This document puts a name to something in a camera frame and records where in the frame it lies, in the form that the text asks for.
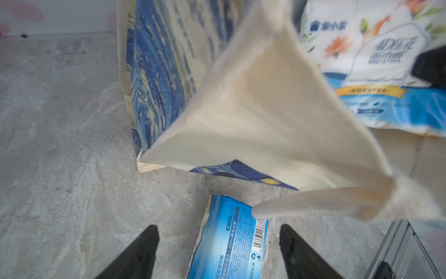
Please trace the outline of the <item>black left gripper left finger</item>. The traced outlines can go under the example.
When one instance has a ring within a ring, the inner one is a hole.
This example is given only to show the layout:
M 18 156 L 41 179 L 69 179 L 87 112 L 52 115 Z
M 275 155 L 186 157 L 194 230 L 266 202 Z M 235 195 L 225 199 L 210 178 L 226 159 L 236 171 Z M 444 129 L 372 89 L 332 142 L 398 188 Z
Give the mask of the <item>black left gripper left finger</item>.
M 160 241 L 150 225 L 96 279 L 151 279 Z

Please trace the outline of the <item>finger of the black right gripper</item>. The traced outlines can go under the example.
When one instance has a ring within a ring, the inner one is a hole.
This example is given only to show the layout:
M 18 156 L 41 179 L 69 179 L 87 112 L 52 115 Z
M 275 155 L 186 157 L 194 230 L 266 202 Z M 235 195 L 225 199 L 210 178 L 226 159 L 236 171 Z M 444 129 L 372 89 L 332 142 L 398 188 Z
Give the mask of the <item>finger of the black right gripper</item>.
M 413 64 L 411 74 L 418 79 L 446 88 L 446 47 L 421 53 Z

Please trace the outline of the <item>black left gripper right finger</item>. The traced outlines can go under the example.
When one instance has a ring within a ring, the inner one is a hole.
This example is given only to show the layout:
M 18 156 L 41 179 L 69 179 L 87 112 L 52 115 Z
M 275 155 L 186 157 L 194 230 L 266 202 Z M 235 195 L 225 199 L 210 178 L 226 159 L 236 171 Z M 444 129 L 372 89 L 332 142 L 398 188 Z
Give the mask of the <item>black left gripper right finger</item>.
M 289 279 L 342 279 L 290 225 L 281 225 L 279 244 Z

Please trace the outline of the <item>blue cartoon tissue pack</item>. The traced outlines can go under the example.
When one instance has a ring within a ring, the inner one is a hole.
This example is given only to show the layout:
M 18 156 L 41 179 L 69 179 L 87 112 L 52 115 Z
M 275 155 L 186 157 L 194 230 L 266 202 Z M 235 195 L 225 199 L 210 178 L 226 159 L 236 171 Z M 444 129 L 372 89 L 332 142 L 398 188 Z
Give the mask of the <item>blue cartoon tissue pack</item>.
M 445 136 L 445 90 L 412 74 L 446 44 L 444 1 L 307 1 L 300 38 L 367 127 Z

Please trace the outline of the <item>cream canvas tote bag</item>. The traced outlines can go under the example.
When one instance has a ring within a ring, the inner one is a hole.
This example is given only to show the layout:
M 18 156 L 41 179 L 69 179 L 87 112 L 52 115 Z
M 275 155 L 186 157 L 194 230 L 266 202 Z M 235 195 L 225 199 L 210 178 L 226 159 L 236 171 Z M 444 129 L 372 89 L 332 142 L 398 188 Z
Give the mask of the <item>cream canvas tote bag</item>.
M 293 189 L 256 219 L 443 219 L 446 185 L 419 184 L 418 134 L 367 127 L 300 38 L 307 1 L 118 1 L 118 64 L 139 172 L 163 167 Z M 429 140 L 444 137 L 421 135 Z

